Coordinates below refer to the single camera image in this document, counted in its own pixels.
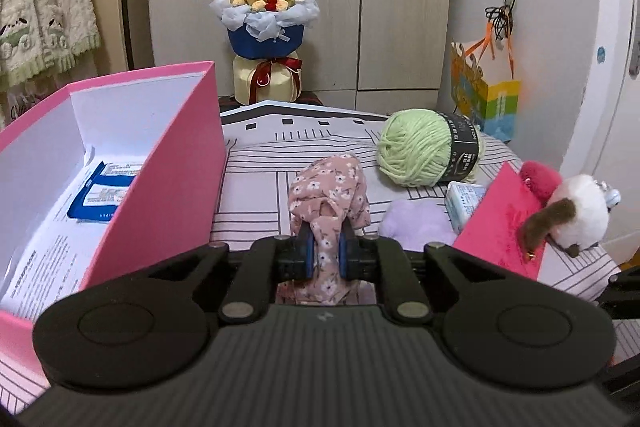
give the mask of green yarn ball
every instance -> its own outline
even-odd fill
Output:
[[[484,140],[478,132],[479,158]],[[378,143],[378,165],[404,187],[433,187],[449,165],[451,131],[444,118],[429,109],[406,109],[386,121]],[[478,162],[467,180],[472,178]]]

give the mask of plush keychain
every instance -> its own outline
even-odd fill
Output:
[[[602,240],[609,212],[621,200],[615,188],[588,174],[562,180],[560,174],[537,162],[526,162],[520,175],[546,205],[520,227],[523,250],[534,251],[549,235],[569,256],[577,257]]]

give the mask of purple plush toy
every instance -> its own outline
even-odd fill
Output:
[[[378,233],[412,251],[422,251],[431,241],[453,245],[457,237],[444,208],[431,200],[392,201]]]

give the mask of white logo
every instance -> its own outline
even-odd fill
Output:
[[[334,314],[330,313],[330,312],[324,312],[324,313],[319,313],[318,315],[316,315],[318,317],[319,320],[321,320],[322,322],[327,322],[327,320],[334,318]]]

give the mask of red ribbon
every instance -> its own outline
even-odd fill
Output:
[[[259,87],[266,87],[269,85],[271,82],[271,65],[276,63],[283,65],[291,72],[291,78],[293,79],[293,86],[295,89],[293,100],[298,98],[298,95],[300,94],[300,68],[302,68],[302,60],[291,57],[270,58],[269,60],[261,62],[258,64],[257,68],[255,68],[249,88],[249,103],[256,102]]]

